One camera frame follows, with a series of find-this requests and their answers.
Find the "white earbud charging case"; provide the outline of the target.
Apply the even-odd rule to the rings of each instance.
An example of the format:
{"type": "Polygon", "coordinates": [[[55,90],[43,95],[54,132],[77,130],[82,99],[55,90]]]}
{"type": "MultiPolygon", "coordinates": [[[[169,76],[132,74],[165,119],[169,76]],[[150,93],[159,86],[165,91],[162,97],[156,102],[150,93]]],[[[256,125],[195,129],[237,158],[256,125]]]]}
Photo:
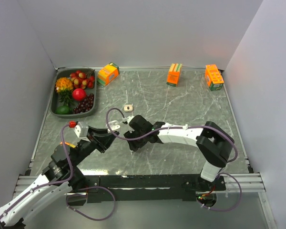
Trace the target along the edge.
{"type": "Polygon", "coordinates": [[[121,128],[121,126],[119,125],[119,122],[117,120],[110,121],[106,126],[107,126],[108,131],[110,131],[109,127],[113,131],[118,131],[121,128]]]}

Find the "beige earbud charging case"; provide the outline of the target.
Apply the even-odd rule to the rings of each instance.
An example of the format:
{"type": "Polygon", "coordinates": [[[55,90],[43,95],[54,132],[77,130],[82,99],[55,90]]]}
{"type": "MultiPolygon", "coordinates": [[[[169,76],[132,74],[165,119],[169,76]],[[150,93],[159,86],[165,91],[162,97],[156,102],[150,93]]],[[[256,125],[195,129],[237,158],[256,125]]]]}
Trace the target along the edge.
{"type": "Polygon", "coordinates": [[[123,110],[125,111],[125,112],[132,112],[133,111],[133,105],[132,104],[127,104],[127,105],[125,105],[124,107],[123,107],[123,110]]]}

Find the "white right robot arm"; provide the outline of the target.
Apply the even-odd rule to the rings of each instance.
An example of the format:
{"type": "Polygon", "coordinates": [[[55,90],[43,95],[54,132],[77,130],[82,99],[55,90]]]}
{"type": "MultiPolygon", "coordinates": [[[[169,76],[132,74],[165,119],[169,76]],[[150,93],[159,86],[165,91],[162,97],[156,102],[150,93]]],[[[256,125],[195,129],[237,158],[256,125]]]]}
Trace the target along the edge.
{"type": "Polygon", "coordinates": [[[215,185],[219,172],[227,165],[234,146],[234,139],[214,122],[194,128],[165,122],[147,121],[141,115],[128,119],[129,130],[123,134],[130,150],[137,151],[146,143],[177,143],[199,148],[206,159],[199,177],[199,186],[209,190],[215,185]]]}

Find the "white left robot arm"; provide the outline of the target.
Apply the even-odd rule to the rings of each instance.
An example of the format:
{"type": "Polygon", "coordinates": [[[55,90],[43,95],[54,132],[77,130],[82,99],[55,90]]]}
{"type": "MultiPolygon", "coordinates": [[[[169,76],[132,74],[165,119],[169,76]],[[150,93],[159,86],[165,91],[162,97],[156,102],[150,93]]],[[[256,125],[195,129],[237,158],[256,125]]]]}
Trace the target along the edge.
{"type": "Polygon", "coordinates": [[[0,207],[0,229],[22,229],[29,215],[37,213],[56,198],[71,191],[81,191],[85,176],[77,168],[94,150],[104,153],[119,135],[107,129],[75,126],[80,141],[74,147],[62,141],[42,173],[16,198],[0,207]]]}

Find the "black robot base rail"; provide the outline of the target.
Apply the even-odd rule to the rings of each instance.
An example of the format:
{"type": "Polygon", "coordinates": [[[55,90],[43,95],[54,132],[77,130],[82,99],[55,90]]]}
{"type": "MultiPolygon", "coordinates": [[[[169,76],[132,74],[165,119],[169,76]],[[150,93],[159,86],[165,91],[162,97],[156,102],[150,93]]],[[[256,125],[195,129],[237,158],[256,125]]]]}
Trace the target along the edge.
{"type": "Polygon", "coordinates": [[[219,177],[214,182],[200,178],[199,174],[175,175],[95,175],[85,176],[72,193],[87,192],[88,203],[112,201],[171,200],[196,201],[196,194],[225,191],[225,181],[219,177]]]}

